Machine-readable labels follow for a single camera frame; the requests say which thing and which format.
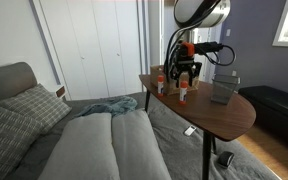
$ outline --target wooden floor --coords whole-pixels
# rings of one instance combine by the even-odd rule
[[[238,140],[281,179],[288,180],[288,146],[254,125]]]

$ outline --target wooden tabletop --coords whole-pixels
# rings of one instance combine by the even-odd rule
[[[211,101],[212,85],[200,82],[198,90],[188,91],[186,105],[179,104],[179,94],[157,96],[150,75],[139,76],[143,85],[176,114],[223,141],[246,133],[254,124],[256,113],[245,98],[233,93],[227,105]]]

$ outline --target blue blanket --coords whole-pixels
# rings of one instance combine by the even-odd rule
[[[75,115],[75,117],[87,116],[92,113],[111,113],[112,117],[134,111],[137,101],[128,96],[121,96],[104,103],[92,104],[84,107],[84,109]]]

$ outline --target window frame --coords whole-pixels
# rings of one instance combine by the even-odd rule
[[[284,39],[285,31],[288,29],[288,0],[286,0],[283,14],[278,25],[275,38],[273,41],[273,46],[286,46],[288,47],[288,41]]]

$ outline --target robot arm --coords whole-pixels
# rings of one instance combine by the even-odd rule
[[[229,46],[216,42],[191,44],[187,42],[178,43],[181,36],[188,30],[198,27],[213,27],[223,22],[230,11],[229,0],[177,0],[174,6],[174,19],[180,29],[175,31],[169,41],[164,73],[167,81],[169,77],[176,80],[178,86],[179,77],[182,72],[188,72],[190,76],[189,85],[192,79],[199,75],[202,64],[194,62],[194,54],[204,55],[212,64],[227,66],[234,62],[235,53]],[[233,52],[233,60],[228,64],[219,63],[215,52],[229,48]],[[217,60],[210,58],[207,53],[214,53]]]

